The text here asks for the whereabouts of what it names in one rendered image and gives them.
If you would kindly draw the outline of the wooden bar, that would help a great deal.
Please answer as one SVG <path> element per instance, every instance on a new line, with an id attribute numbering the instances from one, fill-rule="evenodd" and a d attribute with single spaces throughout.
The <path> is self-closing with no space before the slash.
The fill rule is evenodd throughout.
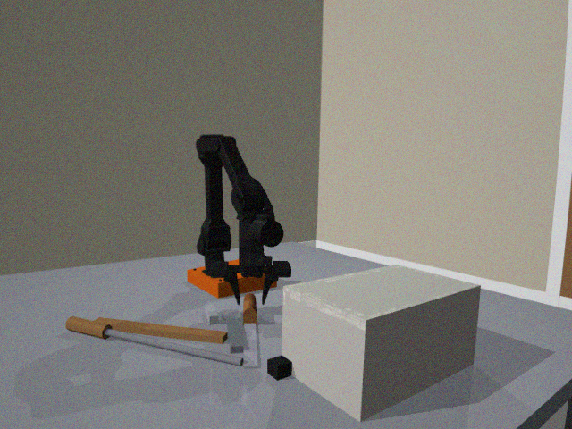
<path id="1" fill-rule="evenodd" d="M 110 324 L 110 326 L 112 326 L 112 330 L 116 330 L 119 332 L 184 339 L 185 341 L 200 341 L 200 342 L 224 344 L 228 339 L 227 332 L 223 331 L 170 326 L 162 324 L 151 324 L 145 322 L 136 322 L 129 320 L 103 318 L 103 317 L 99 317 L 93 322 Z"/>

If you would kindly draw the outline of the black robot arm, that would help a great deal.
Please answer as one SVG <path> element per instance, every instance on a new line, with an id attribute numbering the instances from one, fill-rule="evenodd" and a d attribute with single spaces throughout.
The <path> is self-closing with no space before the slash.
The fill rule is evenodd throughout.
<path id="1" fill-rule="evenodd" d="M 197 252 L 204 256 L 210 276 L 213 262 L 224 261 L 223 252 L 231 249 L 230 226 L 223 219 L 222 167 L 231 181 L 231 202 L 239 219 L 239 240 L 275 247 L 282 241 L 282 226 L 275 221 L 273 206 L 259 181 L 250 176 L 236 140 L 223 134 L 202 134 L 197 140 L 198 158 L 205 167 L 206 219 L 200 230 Z M 261 278 L 272 271 L 272 256 L 264 249 L 242 251 L 241 276 Z"/>

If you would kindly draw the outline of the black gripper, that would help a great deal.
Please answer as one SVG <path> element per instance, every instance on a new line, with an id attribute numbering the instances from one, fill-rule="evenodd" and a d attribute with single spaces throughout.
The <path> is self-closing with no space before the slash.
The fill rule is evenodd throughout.
<path id="1" fill-rule="evenodd" d="M 237 273 L 241 273 L 240 256 L 242 251 L 246 253 L 256 253 L 262 251 L 264 245 L 256 242 L 246 242 L 239 240 L 239 265 L 229 265 L 228 261 L 213 262 L 210 267 L 210 278 L 223 278 L 231 285 L 238 306 L 240 305 L 240 294 Z M 272 271 L 265 273 L 262 305 L 264 305 L 268 291 L 274 281 L 278 278 L 291 277 L 291 266 L 288 261 L 273 261 Z"/>

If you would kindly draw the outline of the grey metal rod with wooden handle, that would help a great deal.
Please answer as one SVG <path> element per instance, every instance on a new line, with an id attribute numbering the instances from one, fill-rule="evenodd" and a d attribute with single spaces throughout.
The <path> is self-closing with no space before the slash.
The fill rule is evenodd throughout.
<path id="1" fill-rule="evenodd" d="M 117 339 L 125 341 L 137 342 L 160 349 L 168 349 L 196 357 L 208 358 L 224 363 L 234 364 L 237 366 L 242 366 L 243 363 L 243 358 L 232 357 L 206 349 L 193 348 L 190 346 L 180 345 L 169 341 L 161 341 L 127 332 L 119 332 L 112 330 L 112 326 L 110 326 L 110 324 L 93 322 L 77 316 L 69 317 L 65 323 L 65 328 L 68 331 L 87 334 L 102 339 L 107 339 L 110 336 L 114 336 Z"/>

